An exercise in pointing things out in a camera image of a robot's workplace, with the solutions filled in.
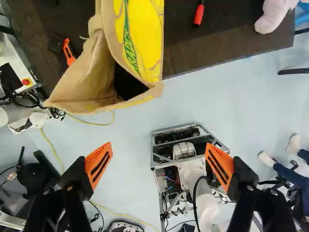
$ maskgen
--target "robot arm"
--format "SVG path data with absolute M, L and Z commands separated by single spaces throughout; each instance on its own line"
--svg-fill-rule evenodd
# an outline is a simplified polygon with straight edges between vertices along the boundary
M 285 196 L 277 190 L 257 189 L 257 174 L 241 158 L 232 158 L 211 144 L 206 146 L 205 157 L 228 197 L 236 202 L 227 232 L 250 231 L 254 211 L 262 218 L 264 232 L 296 232 Z

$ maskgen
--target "white stuffed toy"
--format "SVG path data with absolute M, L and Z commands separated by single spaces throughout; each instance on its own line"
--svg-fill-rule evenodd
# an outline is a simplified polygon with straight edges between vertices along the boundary
M 265 0 L 264 14 L 255 22 L 254 29 L 261 34 L 273 32 L 282 22 L 289 10 L 296 7 L 299 0 Z

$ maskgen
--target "floor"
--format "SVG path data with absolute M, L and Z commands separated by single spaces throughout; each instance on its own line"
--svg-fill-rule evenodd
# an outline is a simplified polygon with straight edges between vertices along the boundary
M 66 117 L 63 121 L 46 122 L 44 133 L 65 168 L 79 156 L 86 156 L 111 141 L 113 159 L 92 200 L 115 213 L 150 223 L 159 231 L 158 193 L 149 165 L 150 132 L 192 121 L 200 122 L 231 148 L 233 156 L 241 157 L 261 180 L 273 178 L 274 171 L 257 158 L 260 151 L 266 150 L 288 165 L 292 157 L 285 154 L 284 148 L 293 132 L 301 133 L 302 146 L 309 148 L 309 74 L 277 75 L 280 69 L 309 66 L 308 41 L 309 33 L 297 35 L 292 48 L 164 81 L 165 90 L 161 98 L 116 110 L 115 121 L 110 126 L 86 125 Z M 111 113 L 79 118 L 106 123 L 111 119 Z M 29 137 L 61 171 L 58 160 L 38 129 L 30 129 L 17 135 L 16 139 L 27 142 Z M 12 143 L 6 142 L 1 146 L 9 145 Z M 86 207 L 88 211 L 95 212 L 91 205 Z M 226 224 L 232 211 L 232 203 L 221 205 L 221 213 L 215 223 Z M 106 226 L 115 218 L 126 218 L 115 216 L 106 209 L 102 212 Z M 193 214 L 173 217 L 169 220 L 168 229 L 191 219 Z M 147 224 L 143 226 L 147 232 L 154 230 Z

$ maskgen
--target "yellow bag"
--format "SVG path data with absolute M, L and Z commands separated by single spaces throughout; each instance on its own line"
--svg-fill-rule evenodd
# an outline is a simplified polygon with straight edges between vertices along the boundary
M 96 0 L 90 38 L 44 103 L 71 114 L 137 105 L 163 92 L 163 0 Z M 123 101 L 113 86 L 115 60 L 149 89 Z

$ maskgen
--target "black chair leg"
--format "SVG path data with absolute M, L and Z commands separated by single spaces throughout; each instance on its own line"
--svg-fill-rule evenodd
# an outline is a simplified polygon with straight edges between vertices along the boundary
M 280 70 L 278 72 L 278 75 L 304 74 L 304 73 L 309 73 L 309 68 Z

